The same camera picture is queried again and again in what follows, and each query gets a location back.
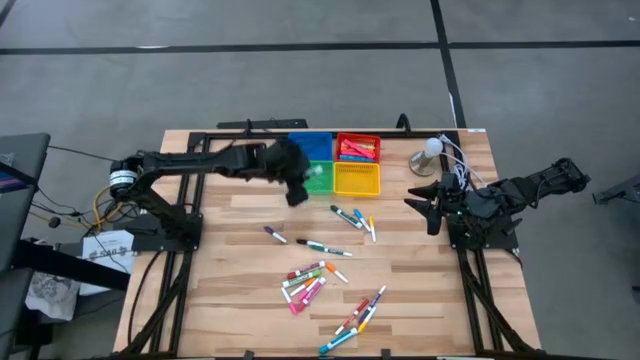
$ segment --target wooden tabletop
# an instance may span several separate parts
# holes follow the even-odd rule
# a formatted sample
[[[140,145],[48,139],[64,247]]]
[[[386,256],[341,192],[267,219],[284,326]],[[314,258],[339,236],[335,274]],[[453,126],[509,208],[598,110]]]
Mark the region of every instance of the wooden tabletop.
[[[460,130],[459,135],[473,169],[487,182],[497,180],[487,134]],[[184,152],[188,136],[188,130],[167,131],[162,152]],[[227,144],[215,140],[212,150]],[[366,331],[330,355],[379,355],[383,348],[394,355],[473,354],[462,280],[446,227],[438,236],[427,235],[424,218],[402,201],[409,197],[407,189],[440,178],[440,172],[420,178],[409,170],[408,158],[423,146],[424,139],[382,140],[382,193],[376,198],[312,196],[289,208],[283,186],[208,175],[201,209],[204,232],[191,268],[178,355],[242,356],[252,350],[257,356],[315,356],[362,299],[371,299],[385,284],[386,292]],[[178,187],[178,177],[161,178],[154,185],[170,202],[175,201]],[[377,243],[365,230],[331,212],[331,204],[374,216]],[[265,225],[289,243],[266,234]],[[312,251],[295,244],[296,238],[317,240],[353,257]],[[526,342],[539,347],[520,266],[504,251],[485,253],[496,305]],[[126,346],[131,305],[151,257],[142,254],[135,261],[115,351]],[[325,270],[327,284],[310,307],[293,316],[280,291],[281,282],[288,272],[318,260],[334,264],[349,283]],[[163,267],[164,254],[145,282],[134,316],[134,336],[156,306]],[[485,347],[490,348],[486,316],[478,307]],[[168,348],[166,325],[172,313],[170,309],[166,317],[161,349]]]

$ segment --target blue bin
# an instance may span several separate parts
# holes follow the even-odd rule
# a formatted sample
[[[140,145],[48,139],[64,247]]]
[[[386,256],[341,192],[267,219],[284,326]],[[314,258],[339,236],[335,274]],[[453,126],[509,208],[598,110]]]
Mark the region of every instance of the blue bin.
[[[309,160],[333,161],[331,133],[292,132],[289,139],[300,145]]]

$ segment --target gray floor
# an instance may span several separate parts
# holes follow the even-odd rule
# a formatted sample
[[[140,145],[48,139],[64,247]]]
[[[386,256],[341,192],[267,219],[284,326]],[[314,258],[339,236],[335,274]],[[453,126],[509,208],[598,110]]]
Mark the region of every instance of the gray floor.
[[[634,0],[441,2],[450,41],[640,39]],[[426,0],[18,0],[0,28],[9,48],[435,39]],[[527,210],[518,230],[544,348],[637,359],[639,212],[594,206],[590,192],[640,168],[640,50],[452,56],[467,125],[487,128],[501,176],[570,156],[593,178],[588,191]],[[157,149],[168,128],[246,118],[380,127],[405,112],[414,127],[454,125],[437,50],[0,56],[0,80],[2,134],[46,131],[53,144],[111,157]],[[51,150],[42,187],[88,209],[108,166]],[[72,242],[81,233],[30,220],[25,235]],[[107,354],[120,308],[61,326],[47,351]]]

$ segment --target plastic bin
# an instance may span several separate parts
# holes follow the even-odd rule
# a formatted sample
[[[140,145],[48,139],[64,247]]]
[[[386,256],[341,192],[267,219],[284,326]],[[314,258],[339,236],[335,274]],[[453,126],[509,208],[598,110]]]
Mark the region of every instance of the plastic bin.
[[[331,161],[333,139],[326,132],[292,132],[289,139],[300,145],[309,160]]]
[[[311,168],[322,166],[322,174],[312,176],[304,182],[309,194],[329,194],[333,192],[333,161],[310,161]]]
[[[342,155],[340,151],[340,147],[342,146],[342,141],[344,141],[344,139],[348,139],[354,143],[373,145],[375,147],[375,150],[374,150],[375,156],[373,157],[373,163],[375,164],[380,163],[380,138],[379,137],[370,136],[370,135],[360,135],[360,134],[348,134],[348,133],[338,133],[338,139],[336,141],[336,161],[358,162],[355,160],[340,159],[340,155]]]
[[[380,165],[360,162],[334,163],[333,192],[340,196],[380,195]]]

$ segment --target wooden table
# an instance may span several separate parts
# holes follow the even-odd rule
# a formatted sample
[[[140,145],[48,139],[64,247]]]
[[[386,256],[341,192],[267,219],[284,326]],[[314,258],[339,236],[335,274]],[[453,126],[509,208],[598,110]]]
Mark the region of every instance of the wooden table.
[[[460,130],[459,135],[473,169],[487,182],[497,180],[487,134]],[[165,132],[162,152],[184,152],[188,136],[187,130]],[[226,144],[215,140],[212,150]],[[289,208],[283,186],[208,175],[201,209],[204,233],[191,268],[178,355],[242,356],[252,350],[256,356],[315,356],[362,299],[372,298],[383,284],[387,290],[366,332],[331,355],[379,355],[383,348],[394,355],[473,354],[457,256],[449,247],[446,227],[438,236],[428,236],[424,218],[402,201],[409,197],[407,189],[440,178],[439,171],[420,178],[409,170],[409,156],[423,146],[424,139],[382,140],[382,194],[371,199],[314,196]],[[170,202],[175,201],[178,187],[178,177],[161,178],[154,185]],[[330,204],[373,215],[377,243],[332,213]],[[265,225],[289,239],[289,244],[266,234]],[[312,251],[295,244],[296,238],[317,240],[354,256]],[[496,305],[526,342],[539,347],[520,266],[504,251],[485,253]],[[126,346],[131,305],[151,256],[136,259],[116,351]],[[280,283],[288,272],[317,260],[335,264],[349,284],[325,271],[325,288],[310,307],[293,316]],[[137,305],[134,335],[156,306],[163,267],[161,255]],[[485,346],[490,348],[486,316],[478,307]],[[166,317],[169,321],[172,312]],[[160,349],[168,347],[169,328],[163,327]]]

